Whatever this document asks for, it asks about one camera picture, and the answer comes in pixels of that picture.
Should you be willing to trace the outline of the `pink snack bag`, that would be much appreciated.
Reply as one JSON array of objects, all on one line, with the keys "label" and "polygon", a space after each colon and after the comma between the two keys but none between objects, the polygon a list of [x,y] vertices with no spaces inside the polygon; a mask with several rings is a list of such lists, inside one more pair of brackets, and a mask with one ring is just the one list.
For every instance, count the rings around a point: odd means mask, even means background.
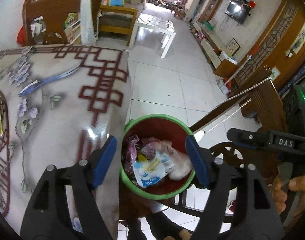
[{"label": "pink snack bag", "polygon": [[140,151],[140,139],[132,135],[124,141],[123,167],[130,178],[135,178],[133,164],[137,161],[137,154]]}]

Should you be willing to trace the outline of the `green rimmed trash bin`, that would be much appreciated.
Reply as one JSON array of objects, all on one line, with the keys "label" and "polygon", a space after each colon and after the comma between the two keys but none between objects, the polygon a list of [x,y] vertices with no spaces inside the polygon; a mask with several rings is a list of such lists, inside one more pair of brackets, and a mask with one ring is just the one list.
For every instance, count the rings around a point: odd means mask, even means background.
[{"label": "green rimmed trash bin", "polygon": [[165,114],[130,120],[124,128],[121,180],[133,193],[164,200],[184,191],[195,176],[185,150],[192,131]]}]

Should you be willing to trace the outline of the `dark carved wooden chair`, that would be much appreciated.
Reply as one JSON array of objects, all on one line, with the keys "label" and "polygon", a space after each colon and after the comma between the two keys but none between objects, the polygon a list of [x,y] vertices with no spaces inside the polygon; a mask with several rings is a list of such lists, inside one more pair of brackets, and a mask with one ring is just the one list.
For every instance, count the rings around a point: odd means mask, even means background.
[{"label": "dark carved wooden chair", "polygon": [[295,137],[287,133],[283,103],[273,85],[271,73],[270,68],[261,69],[257,76],[244,83],[239,92],[193,124],[191,130],[193,132],[202,130],[240,101],[245,105],[253,102],[262,128],[257,132],[231,128],[227,132],[228,141],[213,146],[211,152],[225,151],[229,147],[242,153],[244,163],[250,164],[256,160],[260,167],[264,167],[265,158],[260,157],[259,154],[274,152],[277,154],[276,157],[267,157],[272,167],[271,172],[276,173],[277,160],[280,159],[285,163],[281,177],[289,181],[294,170],[290,154],[295,149]]}]

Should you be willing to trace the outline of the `blue white wrapper in bin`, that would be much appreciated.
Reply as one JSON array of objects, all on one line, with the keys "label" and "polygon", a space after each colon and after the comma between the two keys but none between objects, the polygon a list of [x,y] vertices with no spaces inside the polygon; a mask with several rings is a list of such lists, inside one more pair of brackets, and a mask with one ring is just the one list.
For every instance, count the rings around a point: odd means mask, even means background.
[{"label": "blue white wrapper in bin", "polygon": [[151,160],[133,164],[137,185],[146,189],[160,182],[174,167],[174,162],[163,152],[157,151]]}]

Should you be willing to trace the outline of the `white mop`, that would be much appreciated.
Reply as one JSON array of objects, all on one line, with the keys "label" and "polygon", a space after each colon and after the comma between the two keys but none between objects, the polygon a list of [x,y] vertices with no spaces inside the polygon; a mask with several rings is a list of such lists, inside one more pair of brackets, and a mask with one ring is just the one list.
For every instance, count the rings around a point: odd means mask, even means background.
[{"label": "white mop", "polygon": [[254,48],[254,50],[247,55],[247,59],[245,59],[244,63],[229,77],[227,80],[222,79],[220,80],[217,85],[220,89],[220,91],[227,95],[230,92],[230,89],[227,87],[227,85],[241,72],[241,70],[244,68],[244,66],[252,59],[252,57],[257,53],[259,49],[259,45]]}]

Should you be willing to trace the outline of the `low tv cabinet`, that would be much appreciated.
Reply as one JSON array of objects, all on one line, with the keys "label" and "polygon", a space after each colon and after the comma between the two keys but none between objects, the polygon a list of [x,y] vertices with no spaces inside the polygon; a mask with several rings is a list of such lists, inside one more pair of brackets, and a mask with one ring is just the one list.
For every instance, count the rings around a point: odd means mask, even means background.
[{"label": "low tv cabinet", "polygon": [[231,77],[238,69],[238,63],[229,57],[223,42],[200,22],[191,25],[191,33],[195,36],[213,73],[227,79]]}]

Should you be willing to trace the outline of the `patterned tablecloth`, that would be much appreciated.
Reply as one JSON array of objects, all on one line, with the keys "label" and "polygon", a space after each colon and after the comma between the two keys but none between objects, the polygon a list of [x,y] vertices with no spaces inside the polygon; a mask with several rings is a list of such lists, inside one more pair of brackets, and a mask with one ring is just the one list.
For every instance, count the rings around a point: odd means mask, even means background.
[{"label": "patterned tablecloth", "polygon": [[72,166],[110,135],[122,141],[128,58],[83,45],[0,50],[0,216],[16,233],[48,165]]}]

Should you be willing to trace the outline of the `white coffee table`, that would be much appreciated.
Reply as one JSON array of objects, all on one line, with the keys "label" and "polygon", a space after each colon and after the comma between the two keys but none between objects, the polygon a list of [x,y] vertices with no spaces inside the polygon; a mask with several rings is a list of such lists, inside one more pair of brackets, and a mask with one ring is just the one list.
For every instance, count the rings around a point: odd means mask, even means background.
[{"label": "white coffee table", "polygon": [[176,36],[174,24],[171,21],[153,15],[141,13],[135,21],[133,32],[128,44],[129,49],[134,47],[140,28],[156,31],[157,33],[163,34],[163,38],[161,39],[161,47],[163,49],[161,58],[164,59]]}]

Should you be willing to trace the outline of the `white towel on chair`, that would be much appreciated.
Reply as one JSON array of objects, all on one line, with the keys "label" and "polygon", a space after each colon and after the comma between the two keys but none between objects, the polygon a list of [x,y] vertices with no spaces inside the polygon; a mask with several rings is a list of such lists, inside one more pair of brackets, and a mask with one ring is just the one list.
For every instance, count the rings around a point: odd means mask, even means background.
[{"label": "white towel on chair", "polygon": [[82,44],[88,46],[96,44],[92,19],[92,0],[80,0],[80,36]]}]

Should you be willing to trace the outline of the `balance bike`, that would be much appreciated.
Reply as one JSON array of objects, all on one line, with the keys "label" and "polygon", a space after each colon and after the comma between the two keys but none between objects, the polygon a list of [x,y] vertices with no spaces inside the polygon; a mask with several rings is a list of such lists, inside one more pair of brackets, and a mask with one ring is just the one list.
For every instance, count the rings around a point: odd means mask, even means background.
[{"label": "balance bike", "polygon": [[153,2],[155,6],[164,6],[166,9],[171,9],[172,4],[168,0],[155,0]]}]

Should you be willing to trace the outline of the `wooden bench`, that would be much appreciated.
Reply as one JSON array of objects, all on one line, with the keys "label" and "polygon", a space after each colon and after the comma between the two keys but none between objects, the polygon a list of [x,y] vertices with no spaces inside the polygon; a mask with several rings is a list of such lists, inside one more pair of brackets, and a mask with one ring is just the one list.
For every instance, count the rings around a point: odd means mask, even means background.
[{"label": "wooden bench", "polygon": [[102,16],[99,18],[98,32],[127,35],[129,45],[139,11],[136,8],[110,5],[101,5],[99,9]]}]

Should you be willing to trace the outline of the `brown wooden chair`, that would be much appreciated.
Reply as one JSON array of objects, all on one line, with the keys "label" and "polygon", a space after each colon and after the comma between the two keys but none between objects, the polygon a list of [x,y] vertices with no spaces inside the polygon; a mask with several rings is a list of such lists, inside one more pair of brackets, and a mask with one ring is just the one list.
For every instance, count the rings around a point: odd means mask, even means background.
[{"label": "brown wooden chair", "polygon": [[[97,14],[102,0],[92,0],[92,19],[94,32],[97,26]],[[43,35],[43,44],[68,44],[69,40],[63,29],[63,24],[70,13],[80,14],[80,0],[45,0],[44,14],[41,16],[46,30]]]}]

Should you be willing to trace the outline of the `wall television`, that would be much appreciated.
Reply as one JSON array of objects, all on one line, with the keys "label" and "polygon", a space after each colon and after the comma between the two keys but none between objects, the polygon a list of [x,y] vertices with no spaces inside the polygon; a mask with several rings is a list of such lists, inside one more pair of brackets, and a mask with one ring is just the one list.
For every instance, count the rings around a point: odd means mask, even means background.
[{"label": "wall television", "polygon": [[249,15],[250,10],[251,8],[248,6],[248,4],[241,1],[231,0],[225,14],[239,24],[243,24]]}]

